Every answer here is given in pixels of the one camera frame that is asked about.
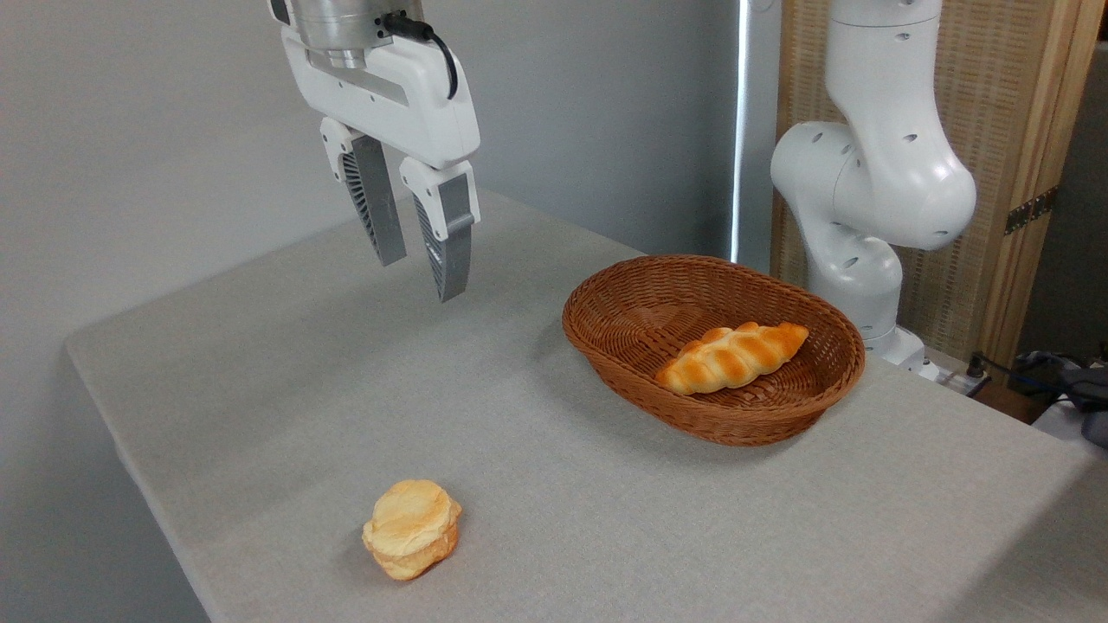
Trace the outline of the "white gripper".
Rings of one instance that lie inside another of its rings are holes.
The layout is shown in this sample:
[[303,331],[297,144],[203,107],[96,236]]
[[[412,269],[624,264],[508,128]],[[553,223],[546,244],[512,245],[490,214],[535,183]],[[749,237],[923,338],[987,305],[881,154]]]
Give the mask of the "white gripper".
[[301,28],[297,20],[281,28],[294,82],[325,115],[319,129],[334,177],[388,266],[407,253],[381,142],[408,155],[399,170],[416,201],[439,300],[454,299],[466,292],[472,228],[481,221],[473,168],[463,161],[481,145],[466,75],[456,68],[450,98],[447,59],[435,44],[389,35],[373,19],[338,28]]

